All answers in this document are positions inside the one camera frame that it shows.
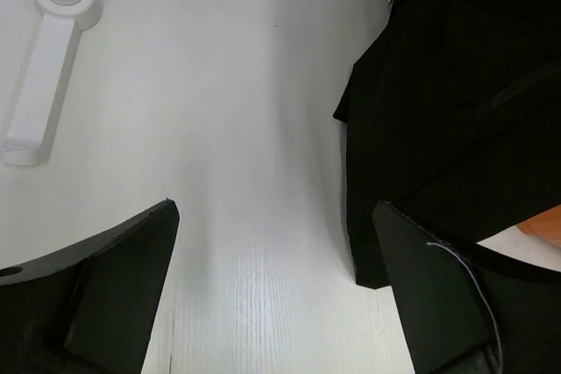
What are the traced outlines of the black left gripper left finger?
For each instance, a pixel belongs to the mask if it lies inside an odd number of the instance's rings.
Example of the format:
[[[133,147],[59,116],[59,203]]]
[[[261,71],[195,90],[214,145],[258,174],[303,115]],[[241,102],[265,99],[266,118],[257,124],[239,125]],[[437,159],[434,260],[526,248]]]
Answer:
[[[1,270],[3,373],[139,373],[180,216],[165,200]]]

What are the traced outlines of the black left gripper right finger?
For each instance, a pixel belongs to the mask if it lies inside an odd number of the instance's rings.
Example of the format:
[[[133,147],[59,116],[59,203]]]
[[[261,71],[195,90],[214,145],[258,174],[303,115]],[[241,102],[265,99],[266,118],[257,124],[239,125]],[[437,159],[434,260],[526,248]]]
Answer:
[[[417,373],[558,373],[560,274],[373,211]]]

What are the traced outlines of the black shorts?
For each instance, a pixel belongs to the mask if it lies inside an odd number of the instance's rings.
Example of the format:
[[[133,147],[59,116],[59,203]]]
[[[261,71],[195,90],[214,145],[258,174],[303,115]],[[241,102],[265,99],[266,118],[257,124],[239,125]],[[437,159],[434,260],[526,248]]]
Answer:
[[[393,0],[334,116],[358,285],[389,279],[387,201],[479,242],[560,203],[560,0]]]

